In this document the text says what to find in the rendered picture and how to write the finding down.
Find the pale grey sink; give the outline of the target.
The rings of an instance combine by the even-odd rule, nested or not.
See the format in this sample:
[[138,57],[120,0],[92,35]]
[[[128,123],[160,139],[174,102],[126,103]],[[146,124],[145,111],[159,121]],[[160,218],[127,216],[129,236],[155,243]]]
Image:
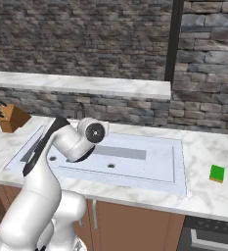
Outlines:
[[47,161],[57,177],[187,193],[182,142],[111,132],[84,161],[72,163],[53,146]]

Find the green sponge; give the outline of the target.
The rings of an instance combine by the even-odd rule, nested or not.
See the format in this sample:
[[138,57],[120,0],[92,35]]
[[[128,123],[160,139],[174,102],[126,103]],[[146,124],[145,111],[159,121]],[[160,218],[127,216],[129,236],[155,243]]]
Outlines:
[[224,179],[225,169],[216,165],[212,165],[210,169],[209,179],[222,183]]

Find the dark curved tap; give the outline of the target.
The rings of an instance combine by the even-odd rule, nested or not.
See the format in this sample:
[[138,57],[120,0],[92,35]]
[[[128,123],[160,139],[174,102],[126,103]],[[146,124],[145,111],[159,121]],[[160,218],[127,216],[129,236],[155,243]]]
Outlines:
[[85,118],[85,108],[84,105],[79,102],[74,109],[74,118],[77,120],[78,119],[78,115],[81,115],[81,118],[84,119]]

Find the wooden knife block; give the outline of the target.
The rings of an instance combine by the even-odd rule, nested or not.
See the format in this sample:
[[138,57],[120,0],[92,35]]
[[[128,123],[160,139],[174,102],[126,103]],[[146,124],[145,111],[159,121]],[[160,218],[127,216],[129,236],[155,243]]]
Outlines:
[[31,115],[16,105],[0,101],[0,126],[3,132],[13,133],[30,119]]

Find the black dishwasher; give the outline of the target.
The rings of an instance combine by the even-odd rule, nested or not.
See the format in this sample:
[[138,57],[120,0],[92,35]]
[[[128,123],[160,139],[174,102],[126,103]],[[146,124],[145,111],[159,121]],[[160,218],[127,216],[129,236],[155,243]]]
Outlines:
[[176,251],[228,251],[228,222],[186,216]]

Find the dark vertical post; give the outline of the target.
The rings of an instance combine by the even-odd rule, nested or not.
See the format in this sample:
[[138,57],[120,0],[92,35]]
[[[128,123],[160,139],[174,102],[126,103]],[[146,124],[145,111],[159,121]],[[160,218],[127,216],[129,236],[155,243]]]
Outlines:
[[173,0],[164,73],[165,81],[173,81],[183,6],[184,0]]

